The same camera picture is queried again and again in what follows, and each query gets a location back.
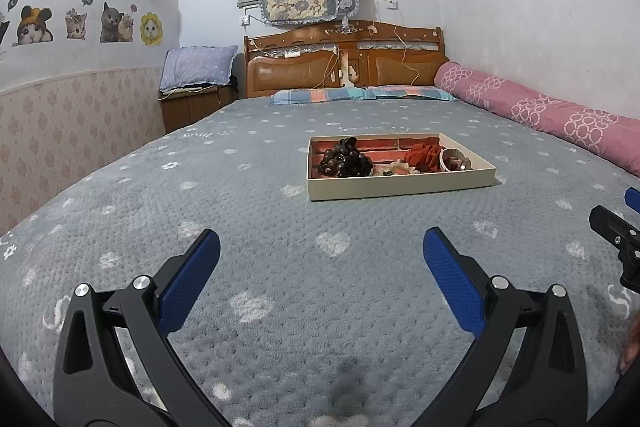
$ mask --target metal bolt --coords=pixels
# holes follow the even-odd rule
[[[84,297],[85,295],[87,295],[87,293],[89,293],[89,285],[88,284],[79,284],[76,287],[76,295],[78,297]]]
[[[556,297],[564,297],[566,295],[566,289],[564,289],[564,286],[554,284],[551,286],[551,293]]]
[[[146,275],[141,275],[140,277],[136,277],[134,279],[133,288],[135,288],[136,290],[143,290],[147,286],[149,286],[149,284],[151,284],[151,279],[149,279],[149,277],[147,277]]]
[[[491,284],[494,285],[494,288],[497,290],[506,290],[509,287],[509,281],[501,275],[491,279]]]

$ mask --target blue gripper pad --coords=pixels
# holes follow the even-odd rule
[[[422,252],[458,324],[478,338],[486,325],[484,299],[459,263],[460,254],[438,228],[424,234]]]
[[[167,261],[180,262],[175,275],[158,298],[158,330],[165,336],[178,331],[198,299],[220,259],[220,238],[206,230],[184,255]]]
[[[633,187],[627,189],[625,193],[626,206],[634,209],[640,214],[640,192]]]

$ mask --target nightstand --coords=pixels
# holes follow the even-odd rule
[[[162,119],[167,133],[206,118],[238,99],[231,86],[210,86],[198,92],[177,89],[168,97],[159,93]]]

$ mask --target sunflower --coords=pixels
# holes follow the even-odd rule
[[[140,21],[140,37],[147,45],[162,42],[162,23],[155,13],[147,13]]]

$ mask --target headboard panel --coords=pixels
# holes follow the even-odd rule
[[[247,96],[268,96],[279,89],[339,87],[347,78],[358,87],[411,84],[417,73],[405,64],[420,73],[415,85],[433,85],[435,72],[447,62],[441,28],[386,23],[375,23],[374,28],[370,22],[353,20],[346,30],[340,23],[328,22],[278,35],[245,37]],[[284,58],[290,51],[300,56]]]

